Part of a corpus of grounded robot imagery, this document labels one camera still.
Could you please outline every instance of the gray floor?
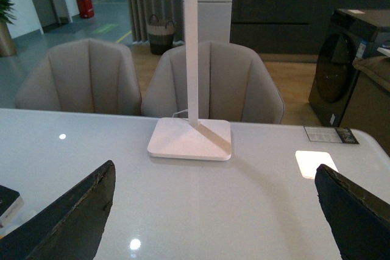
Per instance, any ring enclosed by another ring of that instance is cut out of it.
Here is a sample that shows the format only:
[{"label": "gray floor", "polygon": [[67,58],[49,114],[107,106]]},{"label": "gray floor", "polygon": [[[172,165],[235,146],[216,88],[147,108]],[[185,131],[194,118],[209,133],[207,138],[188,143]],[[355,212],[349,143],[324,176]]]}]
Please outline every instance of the gray floor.
[{"label": "gray floor", "polygon": [[50,47],[83,38],[133,43],[127,0],[97,0],[93,8],[92,18],[74,18],[43,35],[38,31],[14,39],[17,54],[0,57],[0,108],[14,108],[18,88]]}]

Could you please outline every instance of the black appliance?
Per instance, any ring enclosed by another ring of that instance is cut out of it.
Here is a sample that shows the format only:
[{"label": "black appliance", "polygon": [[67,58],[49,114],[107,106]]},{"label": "black appliance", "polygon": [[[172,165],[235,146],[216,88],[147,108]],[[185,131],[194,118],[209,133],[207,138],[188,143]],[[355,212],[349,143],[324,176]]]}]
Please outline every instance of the black appliance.
[{"label": "black appliance", "polygon": [[356,58],[390,48],[390,10],[337,9],[317,60],[309,103],[323,126],[339,127],[355,87]]}]

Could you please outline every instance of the lamp base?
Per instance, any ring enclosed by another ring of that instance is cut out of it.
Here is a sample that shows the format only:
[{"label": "lamp base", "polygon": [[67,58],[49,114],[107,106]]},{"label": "lamp base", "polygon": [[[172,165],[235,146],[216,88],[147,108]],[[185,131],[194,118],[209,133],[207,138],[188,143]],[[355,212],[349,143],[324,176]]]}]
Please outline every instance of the lamp base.
[{"label": "lamp base", "polygon": [[232,155],[230,123],[200,119],[197,126],[182,118],[158,120],[147,147],[150,156],[226,161]]}]

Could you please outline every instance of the woven basket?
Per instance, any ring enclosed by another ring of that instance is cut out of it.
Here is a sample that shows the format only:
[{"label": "woven basket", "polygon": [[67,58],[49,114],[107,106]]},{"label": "woven basket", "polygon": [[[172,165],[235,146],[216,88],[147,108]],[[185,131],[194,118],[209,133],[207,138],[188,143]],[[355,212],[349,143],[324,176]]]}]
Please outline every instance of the woven basket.
[{"label": "woven basket", "polygon": [[151,52],[155,55],[162,55],[172,48],[175,35],[173,21],[159,20],[156,15],[151,15],[147,28],[147,37],[151,44]]}]

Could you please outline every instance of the table surface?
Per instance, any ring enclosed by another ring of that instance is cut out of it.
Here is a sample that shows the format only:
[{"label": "table surface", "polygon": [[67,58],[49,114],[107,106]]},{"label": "table surface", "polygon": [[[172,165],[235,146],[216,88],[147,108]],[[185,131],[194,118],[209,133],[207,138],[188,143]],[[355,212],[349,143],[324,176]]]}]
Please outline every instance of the table surface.
[{"label": "table surface", "polygon": [[390,159],[358,130],[351,145],[311,142],[300,126],[231,123],[232,158],[215,162],[150,157],[154,118],[0,109],[0,121],[0,182],[20,191],[20,214],[115,163],[95,259],[339,259],[297,150],[328,152],[340,173],[390,202]]}]

